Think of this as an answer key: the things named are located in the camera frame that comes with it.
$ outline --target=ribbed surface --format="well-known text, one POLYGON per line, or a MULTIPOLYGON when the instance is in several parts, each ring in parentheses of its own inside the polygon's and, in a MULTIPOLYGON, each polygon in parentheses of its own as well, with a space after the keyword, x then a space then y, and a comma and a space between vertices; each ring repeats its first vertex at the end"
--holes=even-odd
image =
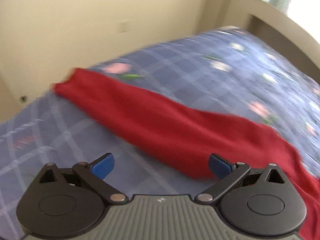
MULTIPOLYGON (((254 240, 226 226, 211 206, 182 196, 135 196, 110 208, 93 230, 74 240, 254 240)), ((288 236, 283 240, 298 240, 288 236)), ((26 240, 38 240, 27 237, 26 240)))

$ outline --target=white logo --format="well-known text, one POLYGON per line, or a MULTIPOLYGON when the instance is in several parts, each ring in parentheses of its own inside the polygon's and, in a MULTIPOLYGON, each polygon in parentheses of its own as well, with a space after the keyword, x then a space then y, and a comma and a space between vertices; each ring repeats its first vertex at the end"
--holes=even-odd
POLYGON ((157 199, 157 201, 162 203, 163 201, 166 201, 166 199, 162 197, 162 198, 157 199))

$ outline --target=red cloth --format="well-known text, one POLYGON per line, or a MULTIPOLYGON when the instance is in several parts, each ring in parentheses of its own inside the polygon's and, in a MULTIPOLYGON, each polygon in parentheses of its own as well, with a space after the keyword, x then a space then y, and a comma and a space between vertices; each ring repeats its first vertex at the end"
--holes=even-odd
POLYGON ((303 168, 297 150, 271 127, 234 115, 194 110, 84 69, 76 69, 54 91, 119 137, 192 178, 212 176, 211 153, 253 168, 277 163, 307 205, 300 235, 305 240, 319 239, 320 181, 303 168))

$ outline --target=blue gripper pad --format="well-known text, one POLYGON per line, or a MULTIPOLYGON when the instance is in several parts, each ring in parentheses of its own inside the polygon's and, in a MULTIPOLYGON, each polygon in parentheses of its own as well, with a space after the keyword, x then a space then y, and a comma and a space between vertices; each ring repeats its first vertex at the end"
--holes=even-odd
POLYGON ((223 179, 235 170, 235 165, 216 154, 211 154, 209 169, 218 179, 223 179))
POLYGON ((91 172, 100 179, 104 179, 115 166, 115 158, 111 153, 106 157, 105 155, 102 157, 103 158, 97 160, 97 163, 92 163, 93 165, 91 167, 91 172))

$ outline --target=mattress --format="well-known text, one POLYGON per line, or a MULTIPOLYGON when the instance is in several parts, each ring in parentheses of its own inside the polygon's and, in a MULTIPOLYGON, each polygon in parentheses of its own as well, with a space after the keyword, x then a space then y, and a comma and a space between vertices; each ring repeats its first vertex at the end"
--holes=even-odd
MULTIPOLYGON (((191 108, 270 125, 298 149, 306 169, 320 177, 319 85, 244 30, 225 27, 158 43, 91 70, 191 108), (106 71, 114 63, 130 67, 122 74, 106 71)), ((0 125, 0 235, 9 240, 23 236, 15 208, 45 163, 66 168, 106 152, 114 155, 115 168, 105 181, 129 197, 195 196, 214 183, 193 180, 154 160, 48 91, 0 125)))

